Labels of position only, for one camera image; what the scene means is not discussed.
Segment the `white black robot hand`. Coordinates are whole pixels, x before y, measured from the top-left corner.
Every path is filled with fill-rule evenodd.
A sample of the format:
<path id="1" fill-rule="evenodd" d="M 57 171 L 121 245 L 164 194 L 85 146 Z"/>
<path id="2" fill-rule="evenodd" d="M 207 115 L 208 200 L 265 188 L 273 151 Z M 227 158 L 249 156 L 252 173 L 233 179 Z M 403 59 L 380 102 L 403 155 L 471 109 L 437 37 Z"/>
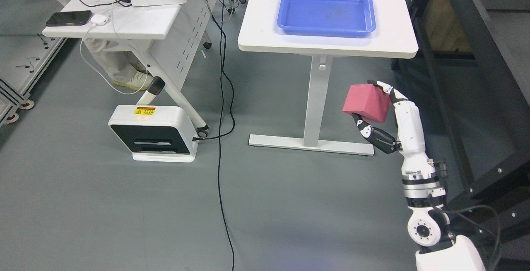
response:
<path id="1" fill-rule="evenodd" d="M 429 164 L 426 155 L 422 121 L 416 104 L 387 83 L 373 80 L 369 80 L 368 83 L 379 87 L 389 95 L 390 104 L 395 111 L 397 138 L 373 127 L 360 115 L 350 114 L 354 117 L 361 135 L 386 154 L 400 152 L 404 158 L 401 168 L 404 179 L 418 180 L 431 177 L 435 173 L 435 168 Z"/>

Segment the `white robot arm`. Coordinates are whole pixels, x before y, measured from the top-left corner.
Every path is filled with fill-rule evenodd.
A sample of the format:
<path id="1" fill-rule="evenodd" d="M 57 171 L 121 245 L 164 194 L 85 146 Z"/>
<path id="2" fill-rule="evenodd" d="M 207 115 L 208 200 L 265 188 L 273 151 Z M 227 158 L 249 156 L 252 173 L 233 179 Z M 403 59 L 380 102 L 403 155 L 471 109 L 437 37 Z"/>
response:
<path id="1" fill-rule="evenodd" d="M 494 270 L 496 261 L 484 263 L 472 240 L 453 230 L 449 214 L 460 215 L 462 211 L 445 206 L 446 190 L 441 183 L 445 175 L 445 163 L 431 158 L 426 161 L 426 170 L 403 173 L 405 198 L 412 211 L 407 231 L 419 247 L 417 270 Z"/>

